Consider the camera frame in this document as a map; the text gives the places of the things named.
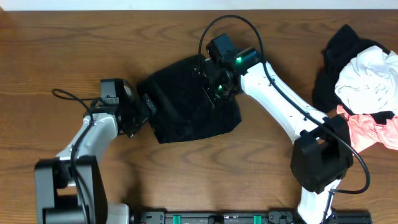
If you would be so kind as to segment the black velvet skirt with buttons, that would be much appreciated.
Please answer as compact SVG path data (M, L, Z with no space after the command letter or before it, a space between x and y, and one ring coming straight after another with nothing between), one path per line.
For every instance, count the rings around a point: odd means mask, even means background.
M231 132L241 122L235 99L209 99L208 79L198 72L204 59L187 57L137 84L139 95L155 104L149 123L159 143L210 138Z

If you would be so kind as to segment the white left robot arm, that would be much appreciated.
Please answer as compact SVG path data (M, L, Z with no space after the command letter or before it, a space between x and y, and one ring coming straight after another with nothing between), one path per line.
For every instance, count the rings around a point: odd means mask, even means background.
M83 123L68 146L34 167L37 223L134 223L124 203L109 203L99 161L118 136L133 137L157 109L147 93L137 96L123 79L102 79L100 96L79 98L54 88L52 94L77 101Z

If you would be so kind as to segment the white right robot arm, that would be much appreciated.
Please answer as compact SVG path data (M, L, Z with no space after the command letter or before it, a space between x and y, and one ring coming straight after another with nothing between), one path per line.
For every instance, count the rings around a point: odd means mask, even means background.
M293 144L290 168L301 185L295 219L328 223L338 186L353 165L346 121L306 103L275 73L255 49L208 48L209 58L198 59L198 71L208 80L213 104L244 93L258 102L282 127Z

